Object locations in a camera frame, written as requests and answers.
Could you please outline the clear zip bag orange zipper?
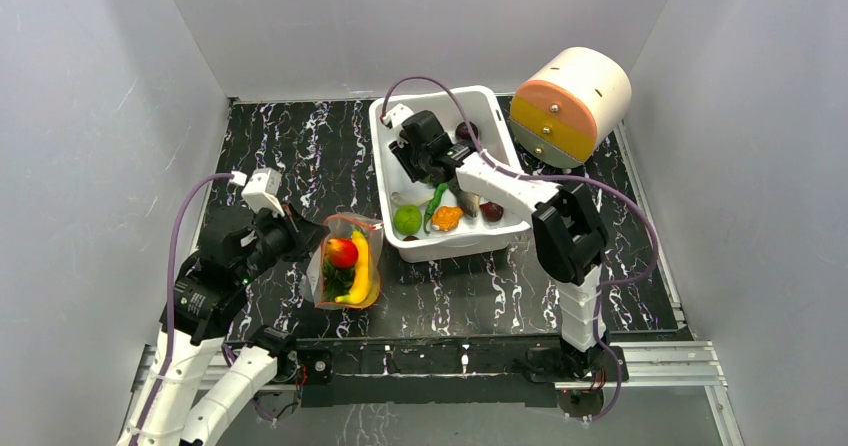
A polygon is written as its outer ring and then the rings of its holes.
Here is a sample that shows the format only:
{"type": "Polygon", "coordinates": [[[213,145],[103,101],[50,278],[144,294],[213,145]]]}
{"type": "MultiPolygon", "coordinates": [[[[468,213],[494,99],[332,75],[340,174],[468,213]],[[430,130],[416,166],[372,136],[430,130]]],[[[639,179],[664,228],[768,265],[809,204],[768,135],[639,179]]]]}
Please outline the clear zip bag orange zipper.
{"type": "Polygon", "coordinates": [[[319,309],[373,306],[381,293],[378,261],[382,221],[354,213],[328,216],[328,235],[315,250],[299,285],[303,298],[319,309]]]}

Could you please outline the yellow toy banana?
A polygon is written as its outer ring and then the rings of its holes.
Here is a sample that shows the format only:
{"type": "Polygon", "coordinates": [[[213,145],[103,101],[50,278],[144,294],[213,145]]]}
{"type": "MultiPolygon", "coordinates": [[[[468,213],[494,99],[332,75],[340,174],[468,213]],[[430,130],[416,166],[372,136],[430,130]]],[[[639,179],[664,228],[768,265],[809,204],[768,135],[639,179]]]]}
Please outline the yellow toy banana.
{"type": "Polygon", "coordinates": [[[367,299],[371,290],[370,246],[365,235],[359,230],[353,231],[351,240],[358,252],[358,259],[354,266],[354,279],[348,292],[336,296],[334,301],[347,305],[360,305],[367,299]]]}

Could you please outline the white plastic bin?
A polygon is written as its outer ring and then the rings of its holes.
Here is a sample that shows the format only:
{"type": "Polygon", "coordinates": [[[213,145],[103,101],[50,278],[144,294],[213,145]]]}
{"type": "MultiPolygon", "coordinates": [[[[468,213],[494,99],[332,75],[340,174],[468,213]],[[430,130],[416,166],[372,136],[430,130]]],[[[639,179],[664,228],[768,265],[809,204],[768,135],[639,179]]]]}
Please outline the white plastic bin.
{"type": "MultiPolygon", "coordinates": [[[[513,170],[521,168],[510,131],[493,91],[484,86],[454,88],[452,92],[459,100],[468,119],[475,123],[481,133],[482,146],[490,155],[513,170]]],[[[400,163],[389,151],[394,134],[383,126],[379,117],[383,101],[373,102],[369,109],[369,125],[372,139],[372,154],[376,170],[380,212],[384,221],[385,236],[396,248],[400,257],[409,263],[428,262],[501,250],[529,233],[531,225],[518,216],[506,212],[501,221],[486,223],[482,217],[464,217],[459,226],[448,232],[419,231],[408,241],[398,234],[393,225],[393,216],[399,206],[390,200],[392,192],[412,195],[432,195],[434,187],[412,182],[400,163]]]]}

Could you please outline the orange toy pineapple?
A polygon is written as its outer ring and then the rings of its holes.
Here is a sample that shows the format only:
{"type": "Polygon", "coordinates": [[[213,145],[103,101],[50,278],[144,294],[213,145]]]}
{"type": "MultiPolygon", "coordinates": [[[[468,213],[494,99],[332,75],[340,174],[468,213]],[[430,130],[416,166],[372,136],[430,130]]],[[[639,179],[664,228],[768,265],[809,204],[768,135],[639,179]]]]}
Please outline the orange toy pineapple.
{"type": "Polygon", "coordinates": [[[334,302],[337,296],[346,295],[353,285],[355,269],[336,269],[324,260],[322,264],[322,300],[334,302]]]}

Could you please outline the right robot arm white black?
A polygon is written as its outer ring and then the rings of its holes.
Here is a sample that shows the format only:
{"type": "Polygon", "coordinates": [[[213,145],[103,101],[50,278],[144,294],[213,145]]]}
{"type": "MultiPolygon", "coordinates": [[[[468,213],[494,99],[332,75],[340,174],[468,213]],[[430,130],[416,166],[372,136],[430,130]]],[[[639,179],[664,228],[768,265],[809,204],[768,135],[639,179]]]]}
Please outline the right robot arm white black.
{"type": "Polygon", "coordinates": [[[588,189],[527,179],[470,142],[453,140],[429,110],[397,106],[380,121],[412,181],[454,183],[531,226],[536,259],[558,290],[560,345],[532,348],[519,363],[532,381],[590,379],[603,365],[598,297],[609,234],[588,189]]]}

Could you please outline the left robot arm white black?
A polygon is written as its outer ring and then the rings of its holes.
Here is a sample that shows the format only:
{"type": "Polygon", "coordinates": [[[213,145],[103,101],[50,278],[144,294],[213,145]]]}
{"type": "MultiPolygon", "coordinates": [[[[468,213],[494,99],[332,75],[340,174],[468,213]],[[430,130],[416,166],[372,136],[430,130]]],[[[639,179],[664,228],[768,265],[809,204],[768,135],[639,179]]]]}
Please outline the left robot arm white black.
{"type": "Polygon", "coordinates": [[[309,260],[329,234],[290,204],[282,209],[281,215],[243,208],[208,213],[196,251],[177,274],[173,304],[163,310],[154,364],[119,444],[215,445],[262,386],[297,373],[293,338],[263,326],[217,383],[196,396],[247,304],[247,286],[280,262],[309,260]]]}

